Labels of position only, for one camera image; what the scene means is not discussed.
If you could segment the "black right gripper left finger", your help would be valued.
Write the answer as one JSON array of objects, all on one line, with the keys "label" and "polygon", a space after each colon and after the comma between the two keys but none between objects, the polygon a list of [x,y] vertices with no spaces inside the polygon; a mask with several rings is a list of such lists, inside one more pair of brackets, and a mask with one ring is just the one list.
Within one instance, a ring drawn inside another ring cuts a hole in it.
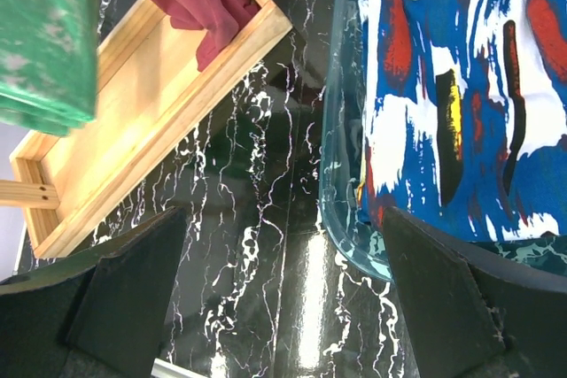
[{"label": "black right gripper left finger", "polygon": [[3,377],[148,377],[183,250],[170,208],[1,283]]}]

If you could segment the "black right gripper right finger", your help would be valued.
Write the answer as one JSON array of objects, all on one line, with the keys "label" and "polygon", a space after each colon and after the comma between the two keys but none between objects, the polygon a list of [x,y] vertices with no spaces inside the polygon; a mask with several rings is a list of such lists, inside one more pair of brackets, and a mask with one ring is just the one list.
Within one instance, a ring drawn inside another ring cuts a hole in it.
[{"label": "black right gripper right finger", "polygon": [[383,237],[422,377],[564,377],[566,279],[389,207]]}]

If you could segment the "blue patterned trousers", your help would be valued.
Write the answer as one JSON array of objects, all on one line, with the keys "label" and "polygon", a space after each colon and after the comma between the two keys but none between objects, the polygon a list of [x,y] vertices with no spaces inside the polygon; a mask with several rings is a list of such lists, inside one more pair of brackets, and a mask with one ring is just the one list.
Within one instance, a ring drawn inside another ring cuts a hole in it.
[{"label": "blue patterned trousers", "polygon": [[566,0],[358,0],[359,217],[468,242],[566,232]]}]

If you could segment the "green tie-dye trousers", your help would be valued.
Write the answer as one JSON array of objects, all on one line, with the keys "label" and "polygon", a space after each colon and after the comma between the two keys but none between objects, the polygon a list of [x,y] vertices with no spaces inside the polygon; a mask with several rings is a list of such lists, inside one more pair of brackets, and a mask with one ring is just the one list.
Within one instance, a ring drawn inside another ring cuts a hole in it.
[{"label": "green tie-dye trousers", "polygon": [[96,117],[98,0],[1,0],[1,120],[67,136]]}]

